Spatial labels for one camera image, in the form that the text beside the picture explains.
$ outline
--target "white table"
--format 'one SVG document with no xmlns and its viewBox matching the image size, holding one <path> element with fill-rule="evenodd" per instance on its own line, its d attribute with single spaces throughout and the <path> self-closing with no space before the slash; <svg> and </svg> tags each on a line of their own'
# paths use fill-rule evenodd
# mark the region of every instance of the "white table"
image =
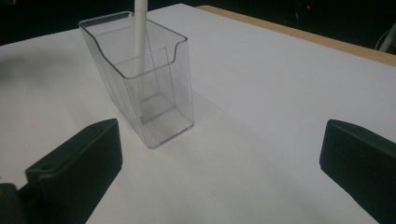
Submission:
<svg viewBox="0 0 396 224">
<path fill-rule="evenodd" d="M 328 119 L 396 141 L 396 67 L 193 7 L 149 18 L 189 38 L 195 126 L 147 149 L 79 30 L 0 47 L 0 182 L 117 118 L 124 163 L 88 223 L 376 223 L 319 168 Z"/>
</svg>

